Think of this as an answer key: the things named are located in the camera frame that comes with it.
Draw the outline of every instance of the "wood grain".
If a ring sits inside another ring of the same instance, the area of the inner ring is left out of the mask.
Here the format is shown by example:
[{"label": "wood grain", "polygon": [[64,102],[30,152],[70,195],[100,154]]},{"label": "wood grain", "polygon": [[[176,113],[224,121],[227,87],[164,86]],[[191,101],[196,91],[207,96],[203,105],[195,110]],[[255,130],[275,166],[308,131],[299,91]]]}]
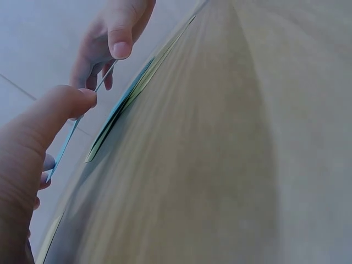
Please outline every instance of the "wood grain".
[{"label": "wood grain", "polygon": [[350,31],[291,2],[206,4],[78,169],[46,263],[348,263]]}]

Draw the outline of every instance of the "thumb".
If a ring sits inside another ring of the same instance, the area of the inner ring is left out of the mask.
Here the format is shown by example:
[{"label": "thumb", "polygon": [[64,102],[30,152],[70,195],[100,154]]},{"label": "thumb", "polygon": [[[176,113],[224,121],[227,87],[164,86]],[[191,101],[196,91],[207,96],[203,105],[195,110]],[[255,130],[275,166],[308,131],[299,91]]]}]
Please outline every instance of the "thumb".
[{"label": "thumb", "polygon": [[114,8],[107,10],[105,17],[108,29],[108,45],[114,59],[126,59],[133,47],[132,29],[146,9],[145,1],[118,1]]},{"label": "thumb", "polygon": [[19,116],[16,130],[21,132],[21,126],[28,126],[40,135],[37,141],[46,151],[67,119],[83,115],[96,102],[94,91],[67,85],[56,86]]},{"label": "thumb", "polygon": [[47,148],[68,118],[95,104],[93,91],[57,86],[0,130],[0,237],[12,249],[26,241]]}]

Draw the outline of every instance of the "fingernail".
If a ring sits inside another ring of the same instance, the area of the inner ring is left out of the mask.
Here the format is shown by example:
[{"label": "fingernail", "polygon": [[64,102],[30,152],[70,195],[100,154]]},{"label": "fingernail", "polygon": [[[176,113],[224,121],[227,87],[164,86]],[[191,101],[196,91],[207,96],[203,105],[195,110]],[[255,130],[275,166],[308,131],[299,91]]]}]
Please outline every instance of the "fingernail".
[{"label": "fingernail", "polygon": [[113,57],[115,59],[126,59],[131,52],[130,45],[127,42],[118,42],[113,47]]},{"label": "fingernail", "polygon": [[71,121],[77,121],[78,120],[78,118],[83,118],[84,117],[84,114],[83,115],[81,115],[80,117],[72,117],[72,118],[70,118],[70,120]]},{"label": "fingernail", "polygon": [[86,96],[95,96],[95,92],[86,88],[81,88],[79,89],[82,93],[84,93],[84,95]]},{"label": "fingernail", "polygon": [[92,108],[96,107],[97,105],[97,94],[89,89],[85,89],[85,88],[81,88],[78,89],[80,90],[85,96],[89,97],[90,100],[94,100],[94,105],[92,106]]}]

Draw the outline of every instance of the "finger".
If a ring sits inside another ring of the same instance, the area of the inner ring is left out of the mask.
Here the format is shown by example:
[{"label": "finger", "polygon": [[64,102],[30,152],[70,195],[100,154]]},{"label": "finger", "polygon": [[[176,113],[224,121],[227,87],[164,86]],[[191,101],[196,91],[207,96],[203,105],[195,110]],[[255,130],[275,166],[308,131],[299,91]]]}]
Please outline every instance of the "finger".
[{"label": "finger", "polygon": [[[103,71],[102,71],[102,78],[104,78],[104,76],[109,71],[109,69],[111,68],[113,63],[114,63],[114,60],[110,60],[108,63],[106,63],[104,65]],[[113,75],[113,72],[114,72],[114,69],[112,69],[110,71],[110,73],[106,76],[105,81],[104,81],[105,89],[107,91],[109,91],[112,88],[112,81],[113,81],[112,75]]]},{"label": "finger", "polygon": [[98,75],[97,74],[91,74],[88,79],[86,80],[86,88],[89,90],[94,91],[95,88],[97,87],[97,80],[98,80]]},{"label": "finger", "polygon": [[145,30],[145,27],[147,26],[148,21],[150,20],[150,17],[153,13],[155,3],[156,0],[147,0],[147,7],[142,17],[138,20],[138,22],[134,25],[132,29],[133,43],[135,43],[139,39],[140,35]]},{"label": "finger", "polygon": [[86,81],[86,88],[89,90],[95,90],[97,87],[97,80],[98,80],[98,73],[101,72],[105,65],[105,62],[101,62],[96,64],[93,67],[93,70],[91,72],[91,75],[88,77]]},{"label": "finger", "polygon": [[48,173],[43,172],[41,177],[40,177],[40,185],[38,190],[44,190],[48,188],[51,185],[51,179],[46,182],[46,179],[48,178]]},{"label": "finger", "polygon": [[43,171],[44,172],[48,171],[54,167],[55,167],[55,159],[50,154],[46,153],[45,159],[44,159],[44,164],[43,164]]},{"label": "finger", "polygon": [[39,206],[40,206],[40,199],[38,197],[35,197],[33,210],[37,210],[39,208]]},{"label": "finger", "polygon": [[86,88],[86,81],[91,75],[93,66],[94,62],[80,51],[71,71],[70,85],[75,88]]},{"label": "finger", "polygon": [[[68,118],[79,117],[96,104],[96,94],[88,89],[75,89],[71,86],[57,86],[15,118],[1,133],[1,139],[20,142],[30,150],[42,155],[52,143]],[[25,158],[32,165],[30,157]]]},{"label": "finger", "polygon": [[132,28],[142,17],[146,2],[141,0],[110,1],[105,17],[108,45],[113,58],[126,59],[133,46]]}]

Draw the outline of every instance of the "floor tile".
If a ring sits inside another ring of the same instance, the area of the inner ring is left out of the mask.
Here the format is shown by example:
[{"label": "floor tile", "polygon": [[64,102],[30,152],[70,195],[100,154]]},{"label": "floor tile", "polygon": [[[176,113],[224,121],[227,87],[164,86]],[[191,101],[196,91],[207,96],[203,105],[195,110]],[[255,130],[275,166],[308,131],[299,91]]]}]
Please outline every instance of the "floor tile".
[{"label": "floor tile", "polygon": [[33,99],[24,94],[9,80],[0,75],[0,127],[22,113],[33,103]]}]

